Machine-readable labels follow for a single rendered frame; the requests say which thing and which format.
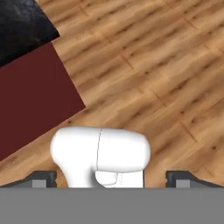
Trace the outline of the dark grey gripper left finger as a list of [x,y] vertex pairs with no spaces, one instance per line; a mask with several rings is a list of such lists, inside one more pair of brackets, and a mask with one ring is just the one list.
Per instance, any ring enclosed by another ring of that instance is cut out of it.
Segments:
[[33,171],[27,177],[10,182],[3,187],[16,187],[16,188],[55,188],[57,172],[56,171]]

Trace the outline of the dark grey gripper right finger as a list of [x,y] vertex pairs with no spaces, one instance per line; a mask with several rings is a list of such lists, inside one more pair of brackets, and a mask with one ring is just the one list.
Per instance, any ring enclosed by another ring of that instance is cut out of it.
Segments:
[[197,178],[189,171],[167,171],[165,173],[166,184],[168,188],[197,188],[197,187],[214,187],[221,188],[212,182]]

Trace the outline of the dark red counter cabinet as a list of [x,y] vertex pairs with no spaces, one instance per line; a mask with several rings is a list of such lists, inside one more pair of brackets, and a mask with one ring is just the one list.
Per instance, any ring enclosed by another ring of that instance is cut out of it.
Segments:
[[0,161],[85,108],[51,43],[0,68]]

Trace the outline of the white rounded object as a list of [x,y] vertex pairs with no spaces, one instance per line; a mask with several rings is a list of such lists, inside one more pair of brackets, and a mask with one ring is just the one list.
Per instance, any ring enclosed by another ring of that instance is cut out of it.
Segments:
[[151,147],[135,131],[70,126],[53,135],[50,153],[70,188],[98,188],[114,184],[120,173],[143,171]]

